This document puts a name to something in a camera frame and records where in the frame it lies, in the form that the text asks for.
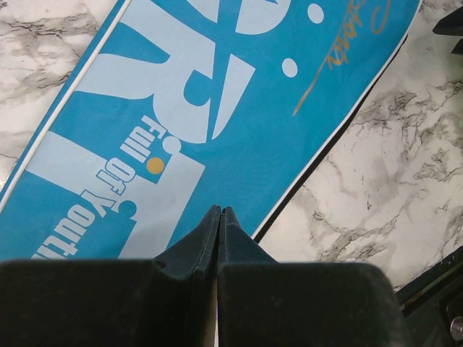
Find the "blue racket bag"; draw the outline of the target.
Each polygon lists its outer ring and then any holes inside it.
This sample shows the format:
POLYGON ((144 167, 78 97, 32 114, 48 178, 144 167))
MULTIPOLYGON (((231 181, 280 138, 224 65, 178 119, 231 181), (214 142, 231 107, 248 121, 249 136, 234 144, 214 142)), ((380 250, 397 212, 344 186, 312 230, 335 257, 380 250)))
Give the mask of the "blue racket bag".
POLYGON ((212 205, 259 232, 418 1, 118 1, 1 192, 1 259, 153 258, 212 205))

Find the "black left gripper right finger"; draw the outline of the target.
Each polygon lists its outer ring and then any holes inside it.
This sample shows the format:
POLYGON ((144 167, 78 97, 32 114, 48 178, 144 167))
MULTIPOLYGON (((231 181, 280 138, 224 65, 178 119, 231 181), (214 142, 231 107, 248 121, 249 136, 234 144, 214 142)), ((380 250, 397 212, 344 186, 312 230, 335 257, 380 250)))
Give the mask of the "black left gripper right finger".
POLYGON ((411 346, 383 272, 362 262, 280 263, 222 212, 220 346, 411 346))

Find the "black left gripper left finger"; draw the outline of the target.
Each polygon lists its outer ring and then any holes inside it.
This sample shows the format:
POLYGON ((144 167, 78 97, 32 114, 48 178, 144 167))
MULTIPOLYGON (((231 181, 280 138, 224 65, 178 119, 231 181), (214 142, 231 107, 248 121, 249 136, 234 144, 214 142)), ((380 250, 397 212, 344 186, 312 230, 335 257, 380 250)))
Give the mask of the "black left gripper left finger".
POLYGON ((3 262, 1 344, 212 346, 220 218, 153 259, 3 262))

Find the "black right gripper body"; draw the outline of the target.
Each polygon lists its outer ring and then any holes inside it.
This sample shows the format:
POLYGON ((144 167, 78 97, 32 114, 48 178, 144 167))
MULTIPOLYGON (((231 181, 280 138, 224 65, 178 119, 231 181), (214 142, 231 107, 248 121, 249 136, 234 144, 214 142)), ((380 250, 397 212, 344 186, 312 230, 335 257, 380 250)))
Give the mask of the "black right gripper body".
POLYGON ((460 7, 438 21, 433 28, 436 35, 460 37, 459 42, 452 50, 452 54, 463 55, 463 7, 460 7))

